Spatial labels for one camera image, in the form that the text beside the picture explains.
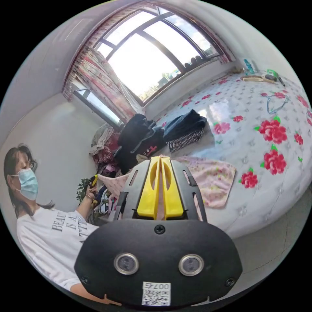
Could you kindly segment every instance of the white t-shirt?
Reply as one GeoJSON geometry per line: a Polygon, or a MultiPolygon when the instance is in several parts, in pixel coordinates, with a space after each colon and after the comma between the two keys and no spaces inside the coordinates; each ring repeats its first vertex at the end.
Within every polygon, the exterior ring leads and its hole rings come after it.
{"type": "Polygon", "coordinates": [[[98,227],[78,213],[39,208],[17,219],[18,239],[35,267],[67,290],[80,283],[74,264],[84,240],[98,227]]]}

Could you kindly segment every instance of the window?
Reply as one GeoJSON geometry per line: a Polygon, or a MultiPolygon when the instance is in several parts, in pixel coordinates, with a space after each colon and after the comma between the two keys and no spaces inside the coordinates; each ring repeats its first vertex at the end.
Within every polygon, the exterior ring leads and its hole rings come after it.
{"type": "Polygon", "coordinates": [[[73,92],[84,104],[92,109],[94,113],[99,115],[103,120],[110,124],[115,130],[120,131],[124,123],[114,114],[103,102],[101,102],[90,90],[81,88],[83,85],[80,81],[75,80],[74,85],[78,90],[73,92]]]}
{"type": "Polygon", "coordinates": [[[119,79],[146,104],[197,66],[220,55],[202,29],[166,8],[137,10],[95,45],[119,79]]]}

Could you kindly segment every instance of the printed number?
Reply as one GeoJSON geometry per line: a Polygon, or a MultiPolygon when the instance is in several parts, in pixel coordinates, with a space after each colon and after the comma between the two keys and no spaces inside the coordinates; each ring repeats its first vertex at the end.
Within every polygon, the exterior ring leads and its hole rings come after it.
{"type": "Polygon", "coordinates": [[[154,289],[169,289],[169,285],[168,284],[155,284],[154,285],[154,289]]]}

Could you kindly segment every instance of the lens ring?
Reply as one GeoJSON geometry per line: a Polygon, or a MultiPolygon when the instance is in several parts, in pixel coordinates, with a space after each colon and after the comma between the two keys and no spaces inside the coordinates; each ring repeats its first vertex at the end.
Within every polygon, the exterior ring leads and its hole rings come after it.
{"type": "Polygon", "coordinates": [[[120,255],[118,255],[115,260],[114,260],[114,267],[115,269],[123,274],[123,275],[132,275],[134,273],[137,272],[137,270],[139,269],[139,261],[138,259],[136,258],[136,256],[134,256],[133,254],[130,254],[130,253],[122,253],[120,255]],[[122,259],[122,258],[128,258],[130,261],[133,261],[134,265],[133,265],[133,268],[131,270],[124,270],[120,267],[119,265],[119,261],[122,259]]]}
{"type": "Polygon", "coordinates": [[[203,268],[204,268],[204,260],[202,257],[198,256],[197,254],[188,254],[182,257],[179,262],[179,271],[181,272],[181,274],[185,276],[197,275],[202,271],[203,268]],[[196,268],[193,272],[188,272],[184,268],[185,263],[190,259],[195,259],[195,261],[198,261],[198,268],[196,268]]]}

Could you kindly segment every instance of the dark hair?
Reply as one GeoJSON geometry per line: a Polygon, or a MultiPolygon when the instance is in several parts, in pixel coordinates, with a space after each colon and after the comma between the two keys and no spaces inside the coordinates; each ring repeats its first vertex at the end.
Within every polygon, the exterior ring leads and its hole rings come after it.
{"type": "MultiPolygon", "coordinates": [[[[23,201],[18,200],[14,196],[14,193],[12,189],[10,188],[9,183],[7,181],[8,175],[11,176],[11,175],[16,174],[15,167],[16,167],[16,164],[19,162],[19,152],[26,154],[30,162],[33,161],[32,153],[30,152],[29,148],[24,144],[19,144],[17,147],[13,147],[7,152],[6,157],[4,159],[4,165],[3,165],[4,178],[6,179],[6,184],[9,190],[9,196],[10,196],[12,205],[14,207],[15,215],[17,218],[22,210],[24,210],[29,215],[34,214],[34,212],[31,211],[28,204],[26,204],[23,201]]],[[[39,205],[39,206],[45,209],[51,209],[54,207],[54,203],[50,202],[47,205],[39,205]]]]}

